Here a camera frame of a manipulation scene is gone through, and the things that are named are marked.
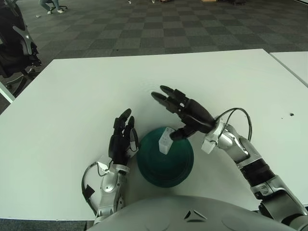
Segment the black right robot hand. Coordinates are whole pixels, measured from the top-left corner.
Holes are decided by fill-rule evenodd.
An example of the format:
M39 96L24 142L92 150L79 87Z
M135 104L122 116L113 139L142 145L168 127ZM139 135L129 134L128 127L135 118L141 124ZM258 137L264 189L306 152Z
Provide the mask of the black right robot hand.
M172 89L164 85L161 85L160 89L166 96L158 92L152 92L151 96L169 112L177 114L185 124L184 127L170 134L173 141L186 139L198 131L207 134L215 128L215 119L197 101L186 97L178 89Z

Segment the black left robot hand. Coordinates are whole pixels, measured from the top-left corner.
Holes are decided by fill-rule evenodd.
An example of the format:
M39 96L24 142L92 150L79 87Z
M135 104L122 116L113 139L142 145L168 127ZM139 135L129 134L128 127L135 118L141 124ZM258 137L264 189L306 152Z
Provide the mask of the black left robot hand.
M139 138L135 130L135 118L131 109L126 109L115 118L113 135L110 138L108 156L113 164L126 166L129 160L128 150L136 153L139 149Z

